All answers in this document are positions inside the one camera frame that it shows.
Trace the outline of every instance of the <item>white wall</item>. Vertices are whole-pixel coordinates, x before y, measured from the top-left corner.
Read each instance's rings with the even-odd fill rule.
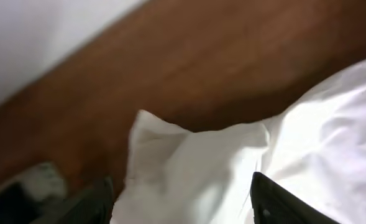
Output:
[[[0,104],[146,0],[0,0]]]

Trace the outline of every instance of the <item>white cloth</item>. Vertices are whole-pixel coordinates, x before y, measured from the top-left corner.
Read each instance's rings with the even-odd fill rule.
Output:
[[[111,223],[253,223],[254,171],[339,223],[366,223],[366,60],[281,115],[221,131],[191,133],[140,111],[129,147]]]

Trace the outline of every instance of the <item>brown wooden floor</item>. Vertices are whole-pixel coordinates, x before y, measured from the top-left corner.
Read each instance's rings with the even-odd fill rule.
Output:
[[[152,0],[0,107],[0,182],[54,161],[120,190],[139,109],[193,131],[282,112],[366,58],[366,0]]]

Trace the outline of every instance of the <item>white fabric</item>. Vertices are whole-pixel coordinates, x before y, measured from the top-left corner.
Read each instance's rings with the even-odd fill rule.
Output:
[[[254,171],[339,223],[366,223],[366,61],[281,115],[221,131],[191,133],[140,111],[111,223],[253,223]]]

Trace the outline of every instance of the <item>dark wood surface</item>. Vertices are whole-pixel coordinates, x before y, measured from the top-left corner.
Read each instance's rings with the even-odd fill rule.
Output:
[[[0,107],[0,182],[125,173],[139,109],[193,131],[282,112],[366,58],[366,0],[151,0]]]

